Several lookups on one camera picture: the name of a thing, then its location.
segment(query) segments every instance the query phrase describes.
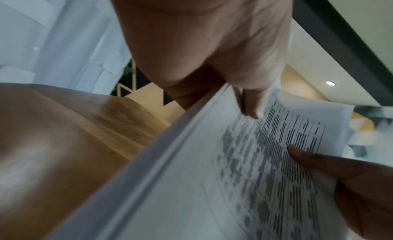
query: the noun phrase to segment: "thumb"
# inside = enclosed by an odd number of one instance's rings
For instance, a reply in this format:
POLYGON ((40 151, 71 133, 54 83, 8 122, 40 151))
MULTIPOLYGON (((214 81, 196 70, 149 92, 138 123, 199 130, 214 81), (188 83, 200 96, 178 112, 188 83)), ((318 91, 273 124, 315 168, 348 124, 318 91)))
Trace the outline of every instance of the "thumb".
POLYGON ((289 155, 301 165, 314 169, 337 179, 354 177, 363 172, 365 163, 342 157, 312 154, 297 147, 288 146, 289 155))
POLYGON ((265 103, 272 87, 260 90, 243 90, 243 111, 244 114, 254 119, 262 118, 262 106, 265 103))

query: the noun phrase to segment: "human hand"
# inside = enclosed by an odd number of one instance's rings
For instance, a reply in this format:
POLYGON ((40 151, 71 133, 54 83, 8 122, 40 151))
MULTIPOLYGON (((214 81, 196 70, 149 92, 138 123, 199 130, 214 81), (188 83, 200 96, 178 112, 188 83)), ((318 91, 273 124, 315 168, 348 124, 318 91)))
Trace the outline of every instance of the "human hand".
POLYGON ((393 239, 393 168, 311 154, 295 146, 288 152, 303 166, 338 180, 334 199, 350 229, 365 239, 393 239))
POLYGON ((184 109, 225 82, 258 118, 280 77, 292 0, 111 0, 141 71, 184 109))

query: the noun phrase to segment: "orange wall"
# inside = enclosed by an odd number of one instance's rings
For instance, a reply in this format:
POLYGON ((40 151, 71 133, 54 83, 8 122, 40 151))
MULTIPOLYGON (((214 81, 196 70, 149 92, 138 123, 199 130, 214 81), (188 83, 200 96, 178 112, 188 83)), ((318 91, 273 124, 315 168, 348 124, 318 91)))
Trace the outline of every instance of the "orange wall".
POLYGON ((301 97, 329 101, 289 65, 285 66, 281 75, 281 87, 284 91, 301 97))

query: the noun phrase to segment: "paper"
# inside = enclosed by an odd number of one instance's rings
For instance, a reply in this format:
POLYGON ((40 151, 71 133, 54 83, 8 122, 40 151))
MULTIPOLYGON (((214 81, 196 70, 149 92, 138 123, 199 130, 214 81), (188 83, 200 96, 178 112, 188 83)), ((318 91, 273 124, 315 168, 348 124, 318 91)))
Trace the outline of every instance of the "paper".
POLYGON ((174 125, 138 157, 139 170, 151 166, 142 179, 130 164, 49 239, 346 239, 334 181, 286 147, 341 154, 353 107, 277 91, 256 121, 235 94, 223 87, 185 127, 174 125))

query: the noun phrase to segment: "brown tabletop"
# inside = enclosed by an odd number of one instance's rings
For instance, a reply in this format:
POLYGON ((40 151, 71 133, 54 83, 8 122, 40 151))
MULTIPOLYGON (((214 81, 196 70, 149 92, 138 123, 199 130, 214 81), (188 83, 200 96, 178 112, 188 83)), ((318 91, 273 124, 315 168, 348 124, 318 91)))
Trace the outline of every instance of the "brown tabletop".
POLYGON ((128 98, 0 84, 0 239, 45 237, 167 127, 128 98))

